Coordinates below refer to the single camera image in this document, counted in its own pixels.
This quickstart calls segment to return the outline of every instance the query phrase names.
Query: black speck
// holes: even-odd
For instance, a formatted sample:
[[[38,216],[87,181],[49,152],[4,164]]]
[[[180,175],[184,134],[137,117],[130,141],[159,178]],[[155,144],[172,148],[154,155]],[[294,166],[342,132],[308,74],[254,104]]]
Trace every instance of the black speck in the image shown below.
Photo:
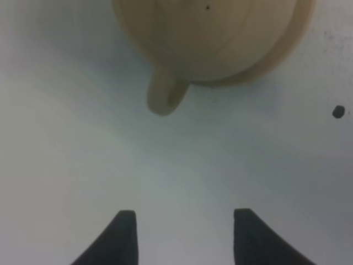
[[[336,106],[336,108],[333,110],[332,115],[336,119],[340,119],[344,116],[346,109],[343,106]]]

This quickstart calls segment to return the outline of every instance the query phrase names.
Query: white table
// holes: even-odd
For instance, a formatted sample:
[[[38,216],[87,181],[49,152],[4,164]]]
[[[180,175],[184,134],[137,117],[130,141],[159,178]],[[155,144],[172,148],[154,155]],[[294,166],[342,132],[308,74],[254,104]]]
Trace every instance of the white table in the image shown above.
[[[193,87],[166,118],[109,0],[1,7],[1,264],[70,264],[133,209],[140,264],[230,265],[245,207],[315,263],[352,264],[353,1],[319,1],[269,75]]]

